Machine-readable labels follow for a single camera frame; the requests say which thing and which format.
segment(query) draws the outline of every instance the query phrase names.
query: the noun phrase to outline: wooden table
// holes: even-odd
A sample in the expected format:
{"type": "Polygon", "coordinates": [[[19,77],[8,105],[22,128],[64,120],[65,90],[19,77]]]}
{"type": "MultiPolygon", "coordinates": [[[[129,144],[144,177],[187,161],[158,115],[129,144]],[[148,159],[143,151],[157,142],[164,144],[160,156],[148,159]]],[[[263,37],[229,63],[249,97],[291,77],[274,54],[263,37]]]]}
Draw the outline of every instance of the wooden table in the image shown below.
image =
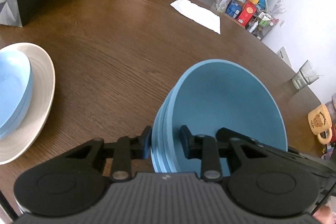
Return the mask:
{"type": "MultiPolygon", "coordinates": [[[[182,73],[210,58],[256,75],[280,108],[289,145],[321,154],[307,120],[320,101],[309,88],[296,91],[294,71],[231,19],[221,18],[219,35],[179,14],[173,1],[50,0],[27,26],[0,26],[0,48],[36,43],[56,71],[53,106],[40,136],[23,156],[0,166],[0,189],[16,210],[12,189],[19,174],[95,137],[112,142],[140,134],[182,73]]],[[[137,160],[133,169],[152,171],[151,161],[137,160]]]]}

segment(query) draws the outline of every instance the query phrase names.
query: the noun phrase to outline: red box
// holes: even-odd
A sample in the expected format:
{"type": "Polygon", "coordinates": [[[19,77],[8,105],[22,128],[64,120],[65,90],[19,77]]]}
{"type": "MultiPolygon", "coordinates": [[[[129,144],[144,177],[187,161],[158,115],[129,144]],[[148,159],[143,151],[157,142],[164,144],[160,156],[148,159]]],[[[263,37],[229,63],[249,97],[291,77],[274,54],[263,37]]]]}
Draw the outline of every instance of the red box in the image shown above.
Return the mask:
{"type": "Polygon", "coordinates": [[[335,147],[336,145],[336,126],[334,124],[332,124],[331,131],[332,131],[332,137],[330,140],[330,144],[332,144],[332,146],[335,147]]]}
{"type": "Polygon", "coordinates": [[[256,10],[257,9],[255,5],[249,0],[247,0],[243,8],[241,9],[241,13],[238,16],[237,21],[243,26],[245,26],[250,21],[252,15],[254,14],[256,10]]]}

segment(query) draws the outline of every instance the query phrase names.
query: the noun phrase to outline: white wall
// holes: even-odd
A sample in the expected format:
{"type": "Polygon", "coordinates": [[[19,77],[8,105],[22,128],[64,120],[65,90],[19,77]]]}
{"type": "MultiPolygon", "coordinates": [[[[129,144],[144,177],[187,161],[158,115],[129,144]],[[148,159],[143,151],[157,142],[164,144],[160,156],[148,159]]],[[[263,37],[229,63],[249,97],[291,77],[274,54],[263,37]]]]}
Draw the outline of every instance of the white wall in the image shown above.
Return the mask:
{"type": "MultiPolygon", "coordinates": [[[[273,7],[278,0],[268,0],[273,7]]],[[[295,71],[308,59],[322,76],[310,85],[321,100],[328,102],[336,92],[336,1],[283,0],[286,13],[263,39],[274,52],[285,47],[295,71]]]]}

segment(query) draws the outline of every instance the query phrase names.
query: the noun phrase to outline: stack of blue bowls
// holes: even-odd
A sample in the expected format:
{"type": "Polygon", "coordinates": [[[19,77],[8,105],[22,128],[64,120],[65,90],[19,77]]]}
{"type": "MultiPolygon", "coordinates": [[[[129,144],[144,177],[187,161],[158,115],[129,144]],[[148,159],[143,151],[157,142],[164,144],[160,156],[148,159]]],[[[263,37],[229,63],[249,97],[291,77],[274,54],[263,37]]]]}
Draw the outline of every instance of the stack of blue bowls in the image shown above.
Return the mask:
{"type": "Polygon", "coordinates": [[[24,119],[32,91],[29,58],[20,51],[0,52],[0,139],[13,133],[24,119]]]}
{"type": "MultiPolygon", "coordinates": [[[[187,160],[180,127],[193,135],[215,137],[226,127],[259,142],[287,150],[280,111],[261,81],[242,66],[226,60],[205,60],[189,68],[160,107],[152,131],[152,163],[156,172],[196,172],[201,161],[187,160]]],[[[230,175],[221,159],[223,175],[230,175]]]]}

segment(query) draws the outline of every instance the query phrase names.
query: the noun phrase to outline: white cloth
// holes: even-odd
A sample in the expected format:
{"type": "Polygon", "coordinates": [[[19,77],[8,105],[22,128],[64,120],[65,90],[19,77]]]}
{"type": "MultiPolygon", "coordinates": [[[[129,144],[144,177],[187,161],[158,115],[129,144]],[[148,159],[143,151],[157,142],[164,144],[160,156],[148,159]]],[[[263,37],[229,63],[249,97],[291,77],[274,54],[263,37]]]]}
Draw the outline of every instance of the white cloth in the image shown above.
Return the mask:
{"type": "Polygon", "coordinates": [[[187,18],[190,18],[198,24],[221,34],[221,19],[213,12],[199,7],[197,4],[191,3],[189,0],[176,0],[170,5],[187,18]]]}

